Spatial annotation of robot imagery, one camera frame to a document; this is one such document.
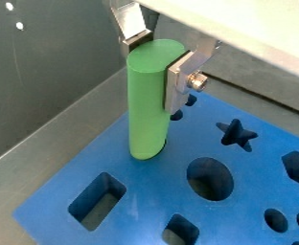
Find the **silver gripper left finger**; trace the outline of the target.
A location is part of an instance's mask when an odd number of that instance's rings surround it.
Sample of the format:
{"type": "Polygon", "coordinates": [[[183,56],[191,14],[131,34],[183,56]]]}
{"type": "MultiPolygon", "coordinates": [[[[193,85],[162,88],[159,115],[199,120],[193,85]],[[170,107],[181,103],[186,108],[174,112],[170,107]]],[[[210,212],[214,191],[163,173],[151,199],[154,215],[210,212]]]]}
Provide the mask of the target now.
{"type": "Polygon", "coordinates": [[[110,10],[116,21],[123,56],[149,41],[154,33],[147,29],[140,5],[134,0],[110,0],[110,10]]]}

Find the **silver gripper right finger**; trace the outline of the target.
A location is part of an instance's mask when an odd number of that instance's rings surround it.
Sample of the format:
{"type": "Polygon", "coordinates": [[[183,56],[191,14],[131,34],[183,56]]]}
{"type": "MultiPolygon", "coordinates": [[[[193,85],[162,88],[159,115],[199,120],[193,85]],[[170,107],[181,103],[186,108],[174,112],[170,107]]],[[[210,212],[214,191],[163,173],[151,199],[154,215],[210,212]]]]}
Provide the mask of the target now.
{"type": "Polygon", "coordinates": [[[166,67],[165,77],[165,111],[173,115],[189,101],[190,91],[202,92],[207,76],[199,67],[215,55],[222,41],[201,35],[194,51],[187,50],[166,67]]]}

